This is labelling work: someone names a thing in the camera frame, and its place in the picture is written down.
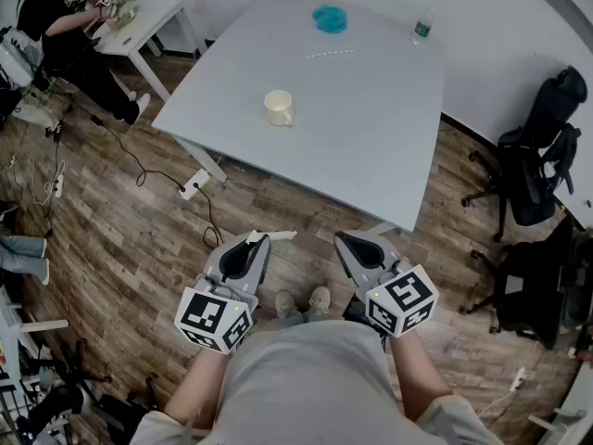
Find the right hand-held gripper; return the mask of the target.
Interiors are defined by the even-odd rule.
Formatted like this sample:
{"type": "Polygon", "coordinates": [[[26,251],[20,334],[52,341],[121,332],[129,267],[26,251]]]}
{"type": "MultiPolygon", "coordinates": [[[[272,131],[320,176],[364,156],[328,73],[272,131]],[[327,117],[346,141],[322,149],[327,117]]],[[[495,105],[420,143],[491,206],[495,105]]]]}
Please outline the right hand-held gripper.
{"type": "Polygon", "coordinates": [[[334,248],[356,285],[356,295],[365,295],[366,316],[372,324],[392,337],[402,337],[431,318],[439,294],[422,265],[377,286],[385,268],[397,261],[395,247],[386,238],[364,231],[337,232],[334,248]]]}

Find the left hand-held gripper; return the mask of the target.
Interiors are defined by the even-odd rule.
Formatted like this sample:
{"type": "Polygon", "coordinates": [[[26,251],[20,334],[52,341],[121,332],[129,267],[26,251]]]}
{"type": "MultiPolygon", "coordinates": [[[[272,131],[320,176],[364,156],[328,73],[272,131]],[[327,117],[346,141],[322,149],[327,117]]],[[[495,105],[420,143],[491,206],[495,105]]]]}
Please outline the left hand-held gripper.
{"type": "Polygon", "coordinates": [[[248,238],[236,235],[215,248],[196,284],[183,292],[174,325],[199,347],[229,354],[254,325],[271,240],[266,234],[248,238]]]}

